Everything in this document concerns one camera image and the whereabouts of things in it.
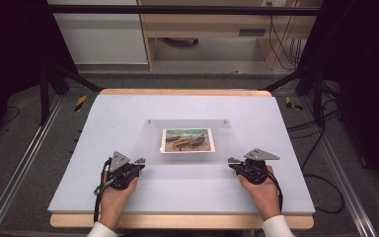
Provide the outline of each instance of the wire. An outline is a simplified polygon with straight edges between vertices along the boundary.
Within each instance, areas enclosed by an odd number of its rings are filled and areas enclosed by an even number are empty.
[[[341,197],[341,206],[336,210],[326,210],[326,209],[320,208],[318,205],[315,206],[316,209],[323,211],[324,213],[327,213],[327,214],[338,214],[343,210],[343,208],[345,206],[345,200],[343,198],[343,194],[342,194],[341,190],[336,185],[334,185],[329,180],[327,180],[323,177],[317,176],[317,175],[303,174],[303,177],[311,177],[311,178],[315,178],[315,179],[318,179],[318,180],[321,180],[321,181],[327,183],[328,185],[332,186],[338,192],[338,194]]]
[[[336,101],[337,101],[337,99],[330,99],[330,100],[327,100],[327,101],[322,105],[322,107],[324,108],[325,105],[326,105],[327,103],[329,103],[329,102],[336,102]]]
[[[272,180],[272,182],[275,184],[276,188],[278,189],[279,210],[282,210],[282,204],[284,202],[284,198],[283,198],[282,190],[281,190],[281,187],[279,186],[278,180],[270,171],[267,172],[267,177],[270,180]]]
[[[312,126],[315,122],[316,122],[315,120],[311,120],[311,121],[307,121],[305,123],[301,123],[299,125],[294,125],[294,126],[288,127],[287,131],[302,130],[302,129],[305,129],[307,127]]]
[[[5,123],[8,123],[10,121],[13,121],[19,114],[20,114],[20,109],[18,109],[17,107],[7,107],[7,109],[15,109],[17,111],[17,114],[14,115],[11,119],[9,120],[6,120],[6,121],[2,121],[1,122],[1,125],[5,124]]]
[[[341,92],[339,90],[337,90],[334,87],[328,85],[325,80],[323,81],[323,92],[328,93],[333,98],[338,98],[340,96],[340,94],[341,94]]]
[[[109,181],[110,184],[108,184],[108,182],[104,183],[104,179],[105,179],[105,176],[106,176],[106,168],[109,167],[109,165],[111,164],[112,160],[113,159],[110,157],[106,161],[106,163],[104,163],[103,171],[101,172],[100,185],[97,186],[97,188],[94,190],[94,195],[97,196],[97,198],[95,200],[95,208],[94,208],[94,222],[98,221],[98,216],[100,214],[100,203],[101,203],[101,198],[103,196],[103,192],[112,183],[112,181]]]
[[[268,41],[269,41],[270,49],[271,49],[271,50],[273,51],[273,53],[275,54],[276,59],[278,60],[278,63],[279,63],[279,65],[280,65],[282,68],[284,68],[285,70],[294,70],[295,68],[287,68],[287,67],[285,67],[284,65],[282,65],[281,60],[279,59],[278,54],[276,53],[275,49],[273,49],[272,42],[270,41],[270,33],[272,32],[272,29],[275,30],[275,28],[273,27],[272,15],[269,15],[269,17],[270,17],[270,24],[269,24],[269,37],[268,37]],[[287,57],[288,61],[290,62],[291,65],[294,66],[294,64],[293,64],[293,63],[290,61],[290,59],[288,58],[287,53],[285,52],[284,47],[282,46],[282,42],[279,40],[279,36],[278,36],[278,34],[277,34],[276,32],[275,32],[275,35],[276,35],[276,37],[277,37],[279,43],[281,44],[282,50],[284,51],[284,54],[285,54],[285,56]]]
[[[299,0],[296,0],[296,1],[295,1],[294,6],[297,6],[298,1],[299,1]],[[289,26],[289,23],[290,23],[290,21],[291,21],[291,18],[292,18],[292,16],[290,16],[290,17],[288,18],[288,24],[285,26],[284,34],[287,33],[288,26]],[[295,60],[292,60],[291,57],[289,57],[288,54],[287,54],[287,52],[285,51],[285,46],[282,44],[282,40],[279,38],[279,35],[278,35],[278,33],[277,33],[276,29],[275,29],[275,26],[274,26],[274,24],[273,24],[273,18],[272,18],[272,15],[269,15],[269,19],[270,19],[270,23],[269,23],[269,32],[268,32],[268,35],[269,35],[269,37],[268,37],[269,46],[270,46],[271,50],[273,51],[273,53],[275,54],[276,59],[278,60],[279,65],[280,65],[282,68],[286,69],[286,70],[295,70],[295,69],[297,69],[297,65],[298,65],[298,62],[299,62],[299,59],[300,59],[301,39],[299,39],[299,40],[300,40],[300,41],[299,41],[300,43],[299,43],[299,42],[297,43],[297,51],[296,51]],[[294,66],[294,68],[287,68],[287,67],[285,67],[285,66],[282,65],[281,60],[279,59],[279,56],[278,56],[278,54],[276,53],[275,49],[273,48],[273,46],[272,46],[272,42],[271,42],[271,40],[270,40],[270,39],[271,39],[271,32],[272,32],[272,30],[273,30],[273,32],[274,32],[274,34],[275,34],[275,36],[276,36],[276,38],[277,38],[277,40],[278,40],[278,42],[279,42],[279,45],[281,46],[282,51],[283,51],[284,54],[285,54],[285,57],[287,58],[288,62],[289,62],[291,65]]]
[[[305,138],[305,137],[312,136],[312,135],[314,135],[314,134],[316,134],[316,133],[319,133],[319,132],[321,132],[321,130],[318,130],[318,131],[315,131],[315,132],[309,133],[309,134],[307,134],[307,135],[302,135],[302,136],[292,136],[292,137],[290,137],[290,139]]]
[[[313,147],[312,147],[312,149],[310,150],[309,154],[307,155],[306,160],[304,160],[303,164],[301,165],[301,171],[302,171],[302,172],[303,172],[304,167],[306,166],[307,162],[310,160],[310,157],[312,156],[313,151],[314,151],[315,148],[318,146],[319,141],[322,139],[322,136],[323,136],[323,133],[324,133],[324,132],[325,132],[325,127],[322,128],[322,131],[321,131],[321,133],[319,134],[319,137],[318,137],[317,141],[315,142],[315,144],[313,145]]]

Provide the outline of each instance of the black pole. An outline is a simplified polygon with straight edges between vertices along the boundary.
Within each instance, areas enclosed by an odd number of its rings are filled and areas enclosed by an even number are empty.
[[[180,15],[263,15],[331,16],[340,10],[321,8],[237,7],[237,6],[134,6],[134,5],[27,5],[27,10],[69,14],[180,14]]]
[[[315,90],[314,90],[314,100],[313,100],[313,117],[315,118],[316,124],[319,127],[324,127],[325,118],[323,115],[323,108],[322,108],[323,75],[319,69],[317,69],[315,73],[316,73],[316,78],[315,78]]]
[[[308,66],[304,66],[302,68],[299,68],[297,70],[295,70],[294,72],[284,76],[282,79],[270,84],[269,86],[267,87],[264,87],[264,88],[261,88],[261,89],[258,89],[259,91],[269,91],[269,92],[272,92],[276,89],[278,89],[279,87],[285,85],[286,83],[292,81],[292,80],[295,80],[295,79],[298,79],[298,78],[302,78],[306,73],[308,73],[309,71],[309,67]]]
[[[62,65],[60,65],[58,63],[52,62],[51,66],[54,67],[54,69],[56,71],[58,71],[58,72],[62,73],[63,75],[75,80],[76,82],[86,86],[90,90],[93,90],[95,92],[101,92],[102,90],[105,89],[103,87],[99,87],[99,86],[95,85],[94,83],[86,80],[85,78],[81,77],[79,74],[71,72],[70,70],[66,69],[65,67],[63,67]]]
[[[39,94],[41,96],[41,121],[39,122],[39,125],[43,125],[50,114],[46,65],[42,68],[42,72],[39,74]]]

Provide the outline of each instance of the white cabinet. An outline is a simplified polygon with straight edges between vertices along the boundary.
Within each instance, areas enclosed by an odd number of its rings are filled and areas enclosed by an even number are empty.
[[[47,0],[61,5],[136,5],[135,0]],[[54,14],[76,64],[147,64],[137,14]]]

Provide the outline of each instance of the white tabletop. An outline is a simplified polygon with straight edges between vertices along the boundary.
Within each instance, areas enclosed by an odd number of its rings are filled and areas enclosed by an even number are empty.
[[[165,126],[209,127],[216,151],[162,154]],[[227,165],[253,148],[280,157],[266,163],[284,194],[282,212],[315,212],[275,98],[100,95],[48,210],[93,212],[103,164],[118,151],[147,161],[125,213],[258,213]]]

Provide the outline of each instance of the wooden table edge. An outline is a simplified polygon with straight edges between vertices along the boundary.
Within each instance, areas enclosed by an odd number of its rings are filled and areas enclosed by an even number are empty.
[[[53,213],[50,224],[57,228],[92,227],[91,213]],[[285,215],[291,229],[310,229],[312,215]],[[124,214],[118,227],[123,229],[260,229],[258,214]]]
[[[105,89],[100,95],[176,95],[176,96],[251,96],[271,97],[268,91],[253,90],[181,90],[181,89]]]

